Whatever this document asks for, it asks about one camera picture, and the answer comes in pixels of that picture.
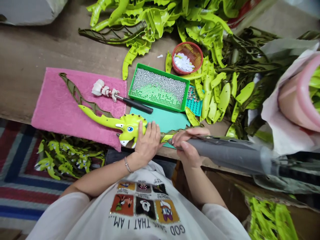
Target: pink towel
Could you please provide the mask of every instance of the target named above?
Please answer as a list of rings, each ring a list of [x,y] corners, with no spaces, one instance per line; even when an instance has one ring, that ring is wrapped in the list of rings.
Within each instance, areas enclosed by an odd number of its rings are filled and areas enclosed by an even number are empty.
[[[125,103],[119,100],[115,103],[111,98],[105,96],[96,97],[91,90],[93,84],[98,79],[102,79],[105,85],[111,89],[117,89],[121,96],[126,97],[127,81],[94,73],[47,68],[31,125],[49,132],[104,143],[120,152],[121,144],[116,136],[119,131],[104,127],[84,114],[73,99],[66,83],[59,77],[61,72],[67,74],[67,78],[78,87],[87,101],[97,103],[102,110],[111,112],[115,118],[120,118],[125,114]]]

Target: striped rug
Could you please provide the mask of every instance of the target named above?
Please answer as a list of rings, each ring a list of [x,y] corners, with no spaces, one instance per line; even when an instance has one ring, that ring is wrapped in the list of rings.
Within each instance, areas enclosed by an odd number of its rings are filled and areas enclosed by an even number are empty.
[[[34,170],[40,141],[31,125],[0,119],[0,216],[38,220],[71,184]]]

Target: mint green mat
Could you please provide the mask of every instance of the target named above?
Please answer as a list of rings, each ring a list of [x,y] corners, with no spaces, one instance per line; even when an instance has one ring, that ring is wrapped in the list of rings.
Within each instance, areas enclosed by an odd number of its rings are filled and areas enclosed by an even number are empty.
[[[161,132],[169,132],[171,130],[178,130],[181,128],[185,129],[186,125],[190,126],[190,122],[187,118],[187,115],[183,113],[169,111],[167,109],[156,107],[151,104],[146,104],[146,103],[142,103],[142,104],[153,108],[153,113],[148,114],[134,107],[131,108],[130,113],[141,115],[148,122],[155,121],[157,124],[159,124]],[[166,143],[164,146],[169,148],[174,148],[169,143]]]

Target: red stripe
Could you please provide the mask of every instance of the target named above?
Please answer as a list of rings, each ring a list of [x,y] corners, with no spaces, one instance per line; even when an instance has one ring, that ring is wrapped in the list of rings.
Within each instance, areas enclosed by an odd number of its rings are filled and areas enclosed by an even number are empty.
[[[52,204],[59,198],[59,195],[1,187],[0,197],[34,203]]]
[[[8,154],[12,148],[12,144],[20,131],[21,123],[8,121],[0,138],[0,172],[7,160]]]
[[[42,140],[41,138],[37,139],[24,173],[34,175],[34,176],[39,176],[39,177],[51,178],[47,171],[37,171],[34,169],[34,165],[36,165],[39,158],[39,155],[37,154],[37,152],[38,152],[38,148],[41,143],[41,140]]]

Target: cartoon character print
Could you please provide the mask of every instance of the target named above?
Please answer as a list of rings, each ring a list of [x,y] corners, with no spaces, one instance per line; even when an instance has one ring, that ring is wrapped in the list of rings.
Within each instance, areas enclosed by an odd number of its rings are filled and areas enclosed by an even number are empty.
[[[136,189],[136,185],[134,182],[119,182],[118,189],[128,189],[134,191]]]
[[[166,187],[164,184],[160,184],[160,185],[152,185],[152,190],[155,192],[155,193],[162,193],[162,194],[167,194],[167,191],[166,191]]]
[[[172,200],[156,200],[155,203],[160,223],[175,223],[180,221]]]
[[[170,204],[161,200],[160,201],[160,206],[161,206],[161,210],[162,210],[163,219],[166,222],[168,221],[168,219],[173,221],[173,216],[172,216],[172,211],[171,211]]]
[[[133,195],[116,194],[110,212],[133,216],[133,201]]]
[[[152,200],[136,197],[136,214],[144,214],[153,220],[156,220],[154,202]]]
[[[132,199],[130,199],[129,197],[126,197],[126,196],[120,197],[119,195],[116,195],[116,197],[118,197],[120,199],[119,203],[116,206],[116,211],[122,210],[122,205],[124,205],[124,204],[127,204],[129,208],[131,207]]]
[[[151,193],[150,185],[146,183],[138,183],[137,192]]]

